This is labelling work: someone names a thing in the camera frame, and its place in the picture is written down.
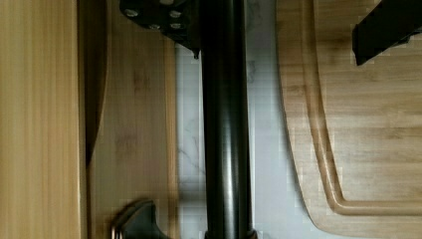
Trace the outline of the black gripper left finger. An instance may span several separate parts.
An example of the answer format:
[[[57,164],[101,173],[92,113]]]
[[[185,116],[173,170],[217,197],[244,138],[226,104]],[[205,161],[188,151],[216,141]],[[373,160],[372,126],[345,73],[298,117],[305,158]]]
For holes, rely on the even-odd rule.
[[[201,49],[199,0],[119,0],[120,12],[138,26],[159,31],[189,49],[195,59]]]

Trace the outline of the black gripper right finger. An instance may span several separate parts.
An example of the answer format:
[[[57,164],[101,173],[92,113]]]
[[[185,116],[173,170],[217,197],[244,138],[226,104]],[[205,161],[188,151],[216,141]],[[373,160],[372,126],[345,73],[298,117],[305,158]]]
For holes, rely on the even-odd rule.
[[[422,0],[381,0],[352,30],[357,66],[421,33]]]

